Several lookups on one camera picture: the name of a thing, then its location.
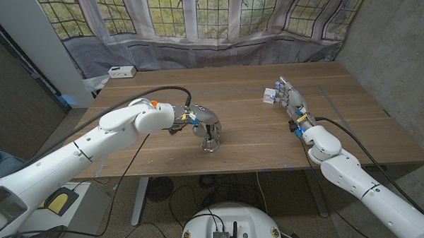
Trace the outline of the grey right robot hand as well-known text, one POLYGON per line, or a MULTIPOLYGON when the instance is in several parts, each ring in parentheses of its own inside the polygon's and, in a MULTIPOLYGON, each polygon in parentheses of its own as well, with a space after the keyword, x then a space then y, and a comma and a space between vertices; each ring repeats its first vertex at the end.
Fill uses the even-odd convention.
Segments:
POLYGON ((283 76, 276 81, 275 94, 271 98, 274 99, 274 102, 285 107, 288 116, 291 118, 289 124, 292 130, 294 124, 301 131, 306 131, 317 125, 315 118, 310 114, 305 99, 283 76))

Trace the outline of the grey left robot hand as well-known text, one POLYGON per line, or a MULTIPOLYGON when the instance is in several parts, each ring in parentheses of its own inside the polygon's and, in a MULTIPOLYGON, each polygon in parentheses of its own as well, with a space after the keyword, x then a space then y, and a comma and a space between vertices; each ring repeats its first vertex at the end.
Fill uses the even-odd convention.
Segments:
POLYGON ((175 107, 175 123, 191 124, 193 134, 208 141, 213 140, 213 134, 220 135, 222 128, 218 115, 201 105, 191 107, 175 107))

